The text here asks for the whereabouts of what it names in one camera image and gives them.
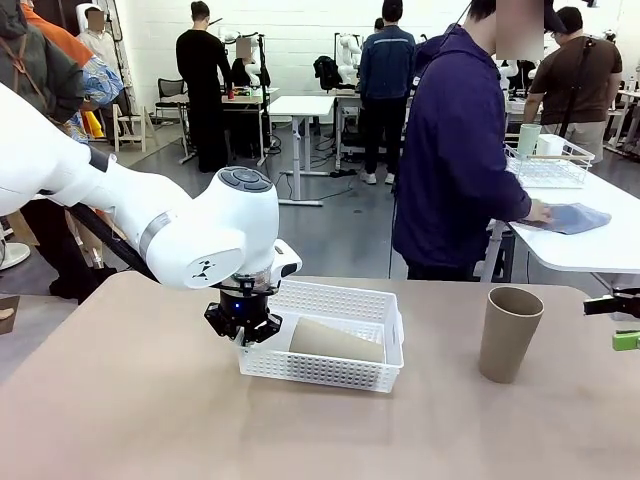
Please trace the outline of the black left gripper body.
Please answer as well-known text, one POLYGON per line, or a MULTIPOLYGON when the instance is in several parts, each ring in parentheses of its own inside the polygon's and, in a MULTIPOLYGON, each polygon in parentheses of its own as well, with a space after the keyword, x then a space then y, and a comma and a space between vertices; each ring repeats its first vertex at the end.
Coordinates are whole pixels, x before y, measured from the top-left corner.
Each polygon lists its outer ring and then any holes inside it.
POLYGON ((276 323, 268 307, 272 291, 220 290, 219 310, 224 323, 233 328, 258 328, 276 323))

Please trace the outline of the person's right hand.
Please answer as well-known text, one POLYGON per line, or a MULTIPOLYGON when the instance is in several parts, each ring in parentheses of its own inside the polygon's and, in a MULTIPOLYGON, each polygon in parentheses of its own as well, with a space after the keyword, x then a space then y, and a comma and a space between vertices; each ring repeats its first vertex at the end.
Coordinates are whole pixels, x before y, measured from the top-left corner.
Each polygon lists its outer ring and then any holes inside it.
POLYGON ((534 199, 531 201, 531 208, 525 220, 533 223, 549 223, 552 221, 551 209, 545 203, 534 199))

